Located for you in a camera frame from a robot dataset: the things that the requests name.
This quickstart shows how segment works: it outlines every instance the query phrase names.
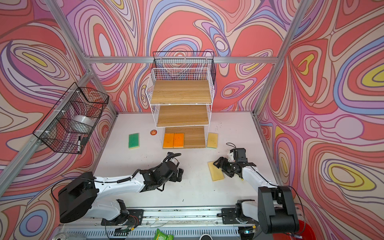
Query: black mounting plate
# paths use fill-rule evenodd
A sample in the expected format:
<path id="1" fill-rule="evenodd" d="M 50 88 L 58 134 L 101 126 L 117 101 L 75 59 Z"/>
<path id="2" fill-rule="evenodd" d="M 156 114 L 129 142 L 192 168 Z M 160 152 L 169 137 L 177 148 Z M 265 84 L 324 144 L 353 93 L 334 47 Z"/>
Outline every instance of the black mounting plate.
<path id="1" fill-rule="evenodd" d="M 221 209 L 221 217 L 223 220 L 223 224 L 248 224 L 253 223 L 252 219 L 250 218 L 247 222 L 239 222 L 236 220 L 236 213 L 235 209 Z"/>
<path id="2" fill-rule="evenodd" d="M 141 225 L 144 210 L 143 209 L 127 209 L 127 210 L 129 212 L 129 215 L 135 216 L 136 218 L 128 217 L 128 221 L 124 225 L 125 226 L 136 226 L 136 225 L 139 226 L 139 225 Z M 101 221 L 101 225 L 102 226 L 114 226 L 115 224 L 113 222 L 108 221 L 108 220 L 103 218 L 103 220 Z"/>

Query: green plastic package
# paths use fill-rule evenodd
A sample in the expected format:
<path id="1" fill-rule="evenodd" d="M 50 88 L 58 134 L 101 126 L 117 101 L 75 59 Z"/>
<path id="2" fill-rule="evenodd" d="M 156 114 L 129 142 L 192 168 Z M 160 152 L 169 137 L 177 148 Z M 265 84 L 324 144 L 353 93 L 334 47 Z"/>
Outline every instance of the green plastic package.
<path id="1" fill-rule="evenodd" d="M 164 234 L 159 229 L 157 229 L 153 240 L 173 240 L 173 235 Z"/>

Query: shelf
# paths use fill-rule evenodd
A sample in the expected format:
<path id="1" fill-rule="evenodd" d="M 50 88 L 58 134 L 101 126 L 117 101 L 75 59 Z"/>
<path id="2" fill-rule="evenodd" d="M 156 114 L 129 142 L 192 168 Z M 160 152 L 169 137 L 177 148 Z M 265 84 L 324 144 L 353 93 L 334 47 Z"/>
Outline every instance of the shelf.
<path id="1" fill-rule="evenodd" d="M 206 105 L 161 105 L 158 127 L 208 125 Z"/>
<path id="2" fill-rule="evenodd" d="M 150 104 L 211 104 L 206 80 L 158 80 Z"/>
<path id="3" fill-rule="evenodd" d="M 184 133 L 184 148 L 205 148 L 203 126 L 167 127 L 165 133 Z"/>

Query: psychedelic patterned wall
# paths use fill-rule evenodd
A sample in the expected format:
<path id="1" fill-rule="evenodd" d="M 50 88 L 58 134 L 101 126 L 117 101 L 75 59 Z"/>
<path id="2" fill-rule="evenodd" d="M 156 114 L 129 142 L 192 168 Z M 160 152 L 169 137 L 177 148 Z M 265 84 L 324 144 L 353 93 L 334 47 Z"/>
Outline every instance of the psychedelic patterned wall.
<path id="1" fill-rule="evenodd" d="M 145 95 L 150 65 L 96 63 L 93 69 L 118 112 L 150 112 Z M 213 111 L 252 111 L 271 67 L 272 64 L 231 63 L 227 76 L 217 73 Z"/>
<path id="2" fill-rule="evenodd" d="M 258 110 L 317 239 L 384 239 L 383 33 L 383 1 L 314 1 Z"/>
<path id="3" fill-rule="evenodd" d="M 90 56 L 151 56 L 213 50 L 216 56 L 276 56 L 297 1 L 60 2 Z M 94 64 L 117 111 L 149 111 L 150 64 Z M 271 65 L 217 65 L 214 111 L 251 111 Z"/>
<path id="4" fill-rule="evenodd" d="M 3 170 L 84 69 L 43 0 L 0 1 L 0 22 Z M 91 168 L 111 121 L 106 109 L 81 156 L 53 153 L 45 146 L 36 151 L 0 198 L 0 240 L 49 237 L 59 223 L 50 188 L 62 176 L 77 176 Z"/>

